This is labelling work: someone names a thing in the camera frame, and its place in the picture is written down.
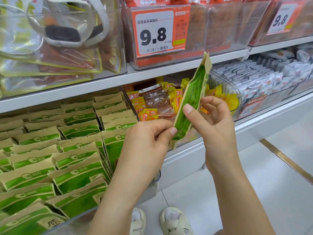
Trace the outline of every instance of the brown floor strip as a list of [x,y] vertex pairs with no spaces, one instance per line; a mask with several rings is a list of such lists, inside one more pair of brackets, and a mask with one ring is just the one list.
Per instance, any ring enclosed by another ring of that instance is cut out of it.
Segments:
[[298,172],[304,179],[310,182],[313,185],[313,177],[302,169],[298,164],[296,164],[293,160],[283,154],[280,150],[278,150],[274,145],[272,145],[266,139],[261,139],[260,142],[266,146],[269,150],[276,154],[280,159],[282,159],[285,163],[287,163],[293,170]]

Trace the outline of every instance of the price tag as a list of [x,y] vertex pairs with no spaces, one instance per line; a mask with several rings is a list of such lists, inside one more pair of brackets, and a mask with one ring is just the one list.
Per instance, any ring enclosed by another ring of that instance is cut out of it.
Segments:
[[262,95],[259,96],[258,98],[252,99],[250,100],[247,105],[244,107],[243,111],[241,112],[241,114],[239,115],[239,119],[246,117],[250,114],[255,113],[260,106],[263,104],[265,98],[267,95]]
[[273,19],[267,34],[276,34],[289,31],[292,25],[290,25],[289,19],[293,15],[293,12],[297,8],[297,6],[297,3],[282,4],[277,11],[276,16]]
[[132,11],[137,57],[185,49],[190,5]]

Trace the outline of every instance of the hand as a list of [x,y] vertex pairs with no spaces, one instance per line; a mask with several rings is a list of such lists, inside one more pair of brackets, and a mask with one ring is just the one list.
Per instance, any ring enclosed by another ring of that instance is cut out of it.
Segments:
[[242,169],[234,122],[227,103],[213,96],[203,97],[201,103],[210,115],[198,112],[189,104],[184,106],[183,112],[203,138],[208,170],[214,174]]
[[124,180],[129,177],[128,186],[140,197],[161,169],[169,142],[176,133],[173,122],[165,119],[138,122],[129,128],[112,180],[119,174]]

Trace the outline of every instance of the shoe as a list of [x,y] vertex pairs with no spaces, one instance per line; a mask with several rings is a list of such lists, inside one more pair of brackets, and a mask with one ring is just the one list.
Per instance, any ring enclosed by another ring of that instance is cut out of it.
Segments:
[[160,214],[164,235],[194,235],[186,215],[176,207],[167,207]]
[[131,215],[131,231],[129,235],[143,235],[146,224],[146,213],[142,209],[134,208]]

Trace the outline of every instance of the person's right hand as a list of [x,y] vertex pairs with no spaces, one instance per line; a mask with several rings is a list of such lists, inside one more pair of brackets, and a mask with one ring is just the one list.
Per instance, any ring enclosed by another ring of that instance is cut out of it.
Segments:
[[242,169],[234,122],[227,103],[213,96],[203,97],[201,103],[210,115],[199,113],[189,104],[184,106],[183,112],[203,138],[208,170],[213,174]]

